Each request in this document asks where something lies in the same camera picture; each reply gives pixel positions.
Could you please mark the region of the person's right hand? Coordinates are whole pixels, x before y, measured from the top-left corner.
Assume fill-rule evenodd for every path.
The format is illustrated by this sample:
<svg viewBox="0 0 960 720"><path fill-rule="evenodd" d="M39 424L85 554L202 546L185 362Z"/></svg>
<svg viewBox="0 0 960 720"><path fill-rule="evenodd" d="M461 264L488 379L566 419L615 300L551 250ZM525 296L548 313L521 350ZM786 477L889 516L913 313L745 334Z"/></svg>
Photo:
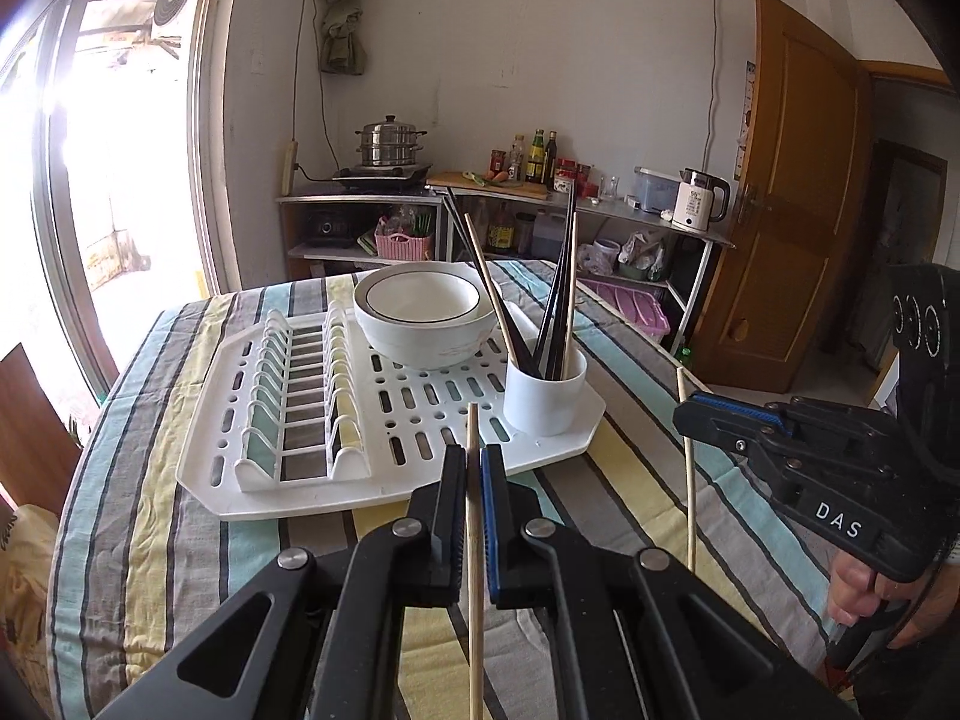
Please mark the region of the person's right hand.
<svg viewBox="0 0 960 720"><path fill-rule="evenodd" d="M926 579L898 583L849 554L838 551L830 567L827 611L833 621L852 626L861 617L872 616L882 601L916 601L923 594ZM916 644L934 634L952 616L958 601L958 567L947 564L932 582L926 595L905 627L896 634L890 649Z"/></svg>

